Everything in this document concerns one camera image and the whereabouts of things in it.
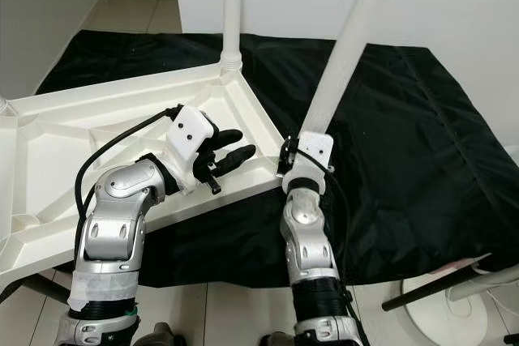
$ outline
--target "robotic hand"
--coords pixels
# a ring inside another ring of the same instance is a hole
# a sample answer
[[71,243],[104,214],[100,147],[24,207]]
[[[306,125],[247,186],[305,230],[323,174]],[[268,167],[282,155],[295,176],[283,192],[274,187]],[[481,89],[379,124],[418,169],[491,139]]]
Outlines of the robotic hand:
[[299,139],[288,138],[281,149],[278,174],[287,193],[281,233],[298,322],[292,340],[274,333],[262,345],[369,346],[351,294],[342,287],[319,207],[324,176],[332,171],[332,146],[329,135],[306,131]]
[[[104,173],[94,187],[96,206],[85,219],[81,216],[88,205],[81,203],[79,192],[70,309],[61,318],[55,346],[130,345],[139,325],[135,294],[147,211],[163,202],[166,195],[190,194],[200,183],[206,183],[217,194],[221,188],[215,178],[236,169],[255,154],[255,146],[247,145],[215,161],[215,150],[239,141],[242,133],[219,131],[204,113],[190,106],[167,109],[143,125],[165,115],[173,124],[162,153],[147,154],[133,165]],[[103,151],[139,130],[137,127],[123,133]],[[86,168],[99,155],[93,155],[79,171],[76,187],[79,182],[80,188]]]

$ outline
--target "cable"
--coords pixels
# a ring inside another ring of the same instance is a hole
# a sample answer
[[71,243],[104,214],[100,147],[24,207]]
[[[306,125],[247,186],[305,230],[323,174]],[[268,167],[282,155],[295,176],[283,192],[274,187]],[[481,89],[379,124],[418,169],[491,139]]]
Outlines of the cable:
[[87,198],[84,200],[84,203],[83,203],[83,209],[85,210],[85,212],[88,211],[88,205],[92,201],[92,198],[95,193],[96,193],[96,185],[94,184],[92,186],[92,188],[90,188],[90,191],[87,194]]
[[490,295],[492,299],[494,299],[495,303],[501,307],[503,310],[509,312],[512,315],[519,316],[519,312],[516,312],[514,310],[509,309],[507,306],[505,306],[497,297],[494,296],[494,294],[490,291],[487,291],[487,293]]
[[348,301],[346,303],[346,309],[350,313],[350,316],[357,323],[358,335],[360,336],[360,340],[362,341],[362,344],[364,346],[370,346],[370,341],[367,338],[366,332],[364,331],[364,326],[362,325],[362,322],[360,321],[357,314],[355,313],[354,307],[351,305],[351,302]]
[[350,235],[351,230],[353,228],[353,223],[351,220],[351,210],[350,210],[350,202],[348,202],[348,198],[346,197],[345,192],[342,190],[341,184],[339,184],[339,181],[333,176],[330,171],[325,168],[318,160],[316,160],[314,157],[310,156],[309,154],[305,153],[301,149],[297,149],[297,153],[301,156],[308,159],[312,164],[314,164],[317,168],[322,170],[324,172],[324,175],[328,177],[335,186],[337,192],[339,193],[339,196],[341,198],[341,201],[344,203],[345,209],[346,209],[346,239],[344,244],[344,256],[346,256],[346,252],[348,250],[348,245],[350,244]]
[[83,230],[84,221],[87,219],[86,215],[86,208],[83,205],[83,195],[81,194],[81,183],[83,181],[83,176],[86,173],[87,169],[90,167],[90,165],[97,160],[103,153],[108,151],[111,147],[116,145],[117,143],[121,142],[123,139],[129,137],[130,135],[134,134],[135,132],[143,129],[146,126],[151,125],[152,123],[158,121],[160,118],[164,116],[173,116],[180,109],[182,106],[178,106],[174,109],[165,109],[164,111],[161,111],[155,115],[153,115],[151,118],[146,119],[145,121],[142,121],[138,125],[133,126],[132,128],[122,132],[117,137],[111,139],[109,142],[107,142],[105,145],[100,147],[96,152],[94,152],[79,168],[79,172],[77,176],[75,177],[75,183],[74,183],[74,196],[75,196],[75,205],[78,209],[79,219],[78,224],[75,230],[75,244],[74,244],[74,266],[75,266],[75,260],[77,259],[78,255],[78,249],[79,249],[79,240],[81,239],[81,233]]
[[491,273],[491,271],[484,271],[483,269],[479,269],[479,263],[473,263],[470,265],[472,267],[472,270],[478,273],[479,275],[487,275]]

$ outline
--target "black fabric sheet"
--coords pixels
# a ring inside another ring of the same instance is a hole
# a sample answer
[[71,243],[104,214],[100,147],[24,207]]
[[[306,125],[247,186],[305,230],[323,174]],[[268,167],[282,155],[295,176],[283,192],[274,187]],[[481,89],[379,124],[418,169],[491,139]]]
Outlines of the black fabric sheet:
[[[333,41],[243,35],[241,46],[252,90],[281,134],[296,135]],[[209,64],[220,50],[218,35],[82,31],[38,93]],[[321,204],[348,284],[485,253],[494,270],[519,262],[519,168],[428,49],[368,45],[328,132],[354,221],[348,250],[331,182]],[[150,233],[139,282],[287,285],[284,203],[270,190]]]

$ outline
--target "black cable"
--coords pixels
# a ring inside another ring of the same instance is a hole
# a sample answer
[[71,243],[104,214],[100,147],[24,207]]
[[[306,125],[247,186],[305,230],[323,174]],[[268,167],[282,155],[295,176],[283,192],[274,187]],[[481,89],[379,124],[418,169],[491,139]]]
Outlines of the black cable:
[[[316,160],[314,157],[310,156],[308,153],[305,153],[301,149],[297,149],[297,153],[301,156],[308,159],[312,164],[314,164],[317,168],[322,170],[324,172],[324,175],[328,177],[332,182],[333,185],[336,187],[337,192],[339,192],[339,196],[341,197],[342,202],[345,205],[346,208],[346,239],[345,239],[345,252],[348,248],[348,244],[350,242],[350,228],[351,228],[351,212],[350,212],[350,203],[348,202],[348,198],[346,197],[345,192],[342,190],[341,184],[339,184],[339,181],[333,176],[330,171],[325,168],[318,160]],[[366,332],[364,331],[364,327],[362,326],[362,322],[358,318],[357,314],[354,311],[353,306],[349,301],[346,302],[346,309],[350,313],[351,317],[355,320],[355,322],[358,325],[358,334],[360,335],[361,341],[364,343],[364,346],[370,346],[369,340],[367,339]]]
[[345,239],[345,253],[348,249],[348,245],[350,243],[350,230],[351,230],[351,210],[350,210],[350,202],[348,202],[348,198],[346,197],[346,194],[342,190],[341,184],[339,184],[339,181],[333,176],[328,168],[325,168],[318,160],[316,160],[314,157],[310,156],[308,153],[305,153],[303,150],[298,149],[297,153],[301,156],[308,159],[311,163],[313,163],[317,168],[321,169],[324,172],[324,175],[328,177],[335,186],[337,192],[339,193],[339,196],[341,197],[341,201],[344,203],[345,209],[346,209],[346,239]]
[[88,211],[88,205],[92,201],[92,198],[93,198],[95,193],[96,193],[96,185],[94,184],[92,186],[92,188],[90,188],[90,191],[87,194],[87,198],[84,200],[84,203],[83,203],[83,209],[84,209],[85,212]]
[[107,142],[105,145],[99,148],[96,152],[94,152],[79,168],[79,172],[77,176],[75,177],[75,183],[74,183],[74,196],[75,196],[75,205],[78,209],[79,213],[79,219],[78,224],[75,230],[75,241],[74,241],[74,266],[75,266],[75,260],[77,259],[78,255],[78,249],[79,249],[79,240],[81,239],[81,233],[83,230],[84,221],[87,219],[86,215],[86,208],[83,205],[83,195],[81,194],[81,183],[83,181],[83,176],[86,173],[87,169],[90,167],[90,165],[97,160],[103,153],[105,153],[107,150],[109,150],[111,147],[116,145],[117,143],[121,142],[123,139],[129,137],[130,135],[134,134],[135,132],[142,130],[144,127],[151,125],[152,123],[158,121],[160,118],[168,115],[171,116],[175,114],[175,110],[180,110],[180,108],[176,109],[165,109],[164,111],[161,111],[155,115],[153,115],[151,118],[146,119],[145,121],[142,121],[136,126],[133,126],[132,128],[124,131],[117,137],[111,139],[109,142]]

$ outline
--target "white tape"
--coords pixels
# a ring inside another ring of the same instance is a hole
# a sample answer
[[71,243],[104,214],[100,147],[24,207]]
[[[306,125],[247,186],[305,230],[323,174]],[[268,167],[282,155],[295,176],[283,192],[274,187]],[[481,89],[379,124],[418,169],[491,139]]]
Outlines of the white tape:
[[71,295],[67,303],[74,311],[81,311],[89,301],[131,299],[137,293],[139,273],[72,273]]

